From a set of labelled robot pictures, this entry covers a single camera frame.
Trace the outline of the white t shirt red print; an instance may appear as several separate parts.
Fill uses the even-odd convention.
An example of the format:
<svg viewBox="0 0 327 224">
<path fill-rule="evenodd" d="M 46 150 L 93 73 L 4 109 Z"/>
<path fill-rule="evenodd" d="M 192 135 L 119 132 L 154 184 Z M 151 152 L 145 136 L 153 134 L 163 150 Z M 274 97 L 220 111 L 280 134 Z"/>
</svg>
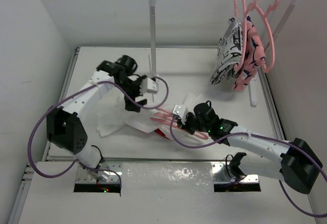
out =
<svg viewBox="0 0 327 224">
<path fill-rule="evenodd" d="M 107 111 L 97 114 L 96 130 L 100 137 L 107 137 L 110 134 L 123 128 L 125 125 L 128 125 L 144 133 L 155 132 L 158 135 L 164 137 L 161 131 L 158 129 L 159 124 L 150 120 L 150 116 L 155 113 L 156 109 L 142 109 L 140 113 L 135 113 L 126 111 L 123 106 L 119 104 L 120 101 L 122 101 L 121 97 L 117 98 L 115 103 L 110 104 Z M 173 105 L 164 105 L 161 106 L 161 108 L 172 112 Z"/>
</svg>

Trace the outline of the pink plastic hanger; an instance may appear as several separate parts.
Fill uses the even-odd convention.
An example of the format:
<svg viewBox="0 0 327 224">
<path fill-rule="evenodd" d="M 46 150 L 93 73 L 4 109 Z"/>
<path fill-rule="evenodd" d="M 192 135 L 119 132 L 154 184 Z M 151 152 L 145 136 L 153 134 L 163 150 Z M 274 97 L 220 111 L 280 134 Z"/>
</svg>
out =
<svg viewBox="0 0 327 224">
<path fill-rule="evenodd" d="M 172 121 L 172 118 L 173 114 L 170 111 L 161 107 L 157 108 L 155 110 L 155 113 L 150 116 L 150 120 L 159 124 L 158 129 L 161 131 L 163 136 L 168 139 L 172 138 L 171 136 L 169 136 L 169 125 Z M 177 122 L 173 123 L 173 132 L 176 137 L 186 136 L 186 132 L 183 131 L 181 128 L 177 127 Z"/>
</svg>

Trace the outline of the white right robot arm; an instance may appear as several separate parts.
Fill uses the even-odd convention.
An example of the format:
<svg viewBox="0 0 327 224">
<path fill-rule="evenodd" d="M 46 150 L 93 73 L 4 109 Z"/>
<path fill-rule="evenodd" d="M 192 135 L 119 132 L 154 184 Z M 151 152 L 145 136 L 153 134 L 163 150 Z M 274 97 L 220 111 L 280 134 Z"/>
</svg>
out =
<svg viewBox="0 0 327 224">
<path fill-rule="evenodd" d="M 252 133 L 234 121 L 220 118 L 210 101 L 197 104 L 192 112 L 176 104 L 173 114 L 177 126 L 189 134 L 204 132 L 217 144 L 242 149 L 227 166 L 229 178 L 257 174 L 283 181 L 299 193 L 311 192 L 322 162 L 305 140 L 278 141 Z"/>
</svg>

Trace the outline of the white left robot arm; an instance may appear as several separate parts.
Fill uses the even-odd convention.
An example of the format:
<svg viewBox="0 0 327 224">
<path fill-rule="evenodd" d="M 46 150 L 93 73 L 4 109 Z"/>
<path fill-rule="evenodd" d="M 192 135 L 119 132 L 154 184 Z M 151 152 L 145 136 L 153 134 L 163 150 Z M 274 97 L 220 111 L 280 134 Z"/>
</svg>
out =
<svg viewBox="0 0 327 224">
<path fill-rule="evenodd" d="M 120 87 L 126 93 L 125 110 L 139 112 L 147 100 L 142 99 L 134 104 L 136 98 L 151 91 L 157 92 L 158 89 L 154 80 L 146 75 L 136 80 L 130 79 L 136 69 L 136 61 L 127 55 L 116 62 L 101 62 L 90 80 L 81 88 L 80 94 L 74 95 L 47 115 L 47 140 L 70 152 L 85 166 L 97 168 L 101 156 L 88 143 L 82 122 L 87 112 L 114 87 Z"/>
</svg>

